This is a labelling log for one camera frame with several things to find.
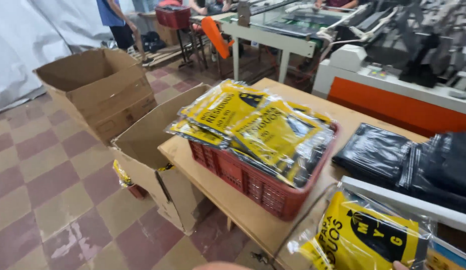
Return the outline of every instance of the black shorts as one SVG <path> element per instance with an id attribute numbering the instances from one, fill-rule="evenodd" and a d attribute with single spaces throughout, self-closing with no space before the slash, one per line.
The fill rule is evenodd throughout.
<path id="1" fill-rule="evenodd" d="M 118 48 L 126 51 L 134 45 L 133 30 L 131 30 L 128 24 L 124 26 L 110 26 L 109 28 L 111 29 L 111 33 L 113 33 Z"/>

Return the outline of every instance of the wooden table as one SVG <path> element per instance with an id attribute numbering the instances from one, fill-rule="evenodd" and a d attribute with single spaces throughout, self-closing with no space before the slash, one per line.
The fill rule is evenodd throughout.
<path id="1" fill-rule="evenodd" d="M 406 131 L 270 79 L 262 79 L 255 83 L 253 87 L 256 89 L 268 89 L 271 93 L 278 94 L 285 100 L 307 105 L 315 111 L 325 112 L 332 119 L 337 120 L 341 125 L 341 130 L 333 153 L 336 153 L 343 147 L 361 123 L 368 123 L 398 133 L 415 142 L 424 142 L 427 140 L 427 138 L 413 132 Z M 248 197 L 229 186 L 218 178 L 218 176 L 195 162 L 186 139 L 175 136 L 160 145 L 159 150 L 266 253 L 270 256 L 275 253 L 295 221 L 284 222 L 279 220 Z M 304 203 L 300 215 L 305 211 L 305 207 L 311 205 L 311 202 L 329 184 L 335 183 L 345 174 L 344 170 L 337 168 L 331 164 L 331 161 L 328 161 L 316 186 Z M 311 226 L 311 224 L 318 224 L 326 204 L 324 198 L 320 200 L 293 236 L 297 235 L 303 228 Z M 278 263 L 285 269 L 308 269 L 310 265 L 300 255 L 290 255 L 286 248 L 281 250 L 278 256 Z"/>

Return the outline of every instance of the stack of black garbage bags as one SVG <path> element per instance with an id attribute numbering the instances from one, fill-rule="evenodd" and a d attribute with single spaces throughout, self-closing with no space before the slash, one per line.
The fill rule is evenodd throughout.
<path id="1" fill-rule="evenodd" d="M 362 123 L 333 162 L 358 180 L 466 214 L 466 132 L 417 144 Z"/>

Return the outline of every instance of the orange lever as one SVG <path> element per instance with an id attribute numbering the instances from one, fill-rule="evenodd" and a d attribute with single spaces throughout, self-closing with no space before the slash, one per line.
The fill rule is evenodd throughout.
<path id="1" fill-rule="evenodd" d="M 224 40 L 221 36 L 216 22 L 210 16 L 201 20 L 201 28 L 209 40 L 211 40 L 211 43 L 218 50 L 219 55 L 221 55 L 221 57 L 224 59 L 228 58 L 230 56 L 229 47 L 233 45 L 234 40 L 231 40 L 230 43 L 227 43 L 226 40 Z"/>

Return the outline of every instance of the checkered tile floor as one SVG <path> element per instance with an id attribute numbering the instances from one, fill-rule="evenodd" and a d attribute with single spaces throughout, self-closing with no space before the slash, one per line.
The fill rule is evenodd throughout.
<path id="1" fill-rule="evenodd" d="M 215 76 L 179 62 L 147 73 L 158 103 Z M 213 211 L 190 237 L 121 189 L 113 157 L 46 94 L 0 114 L 0 270 L 191 269 L 257 247 Z"/>

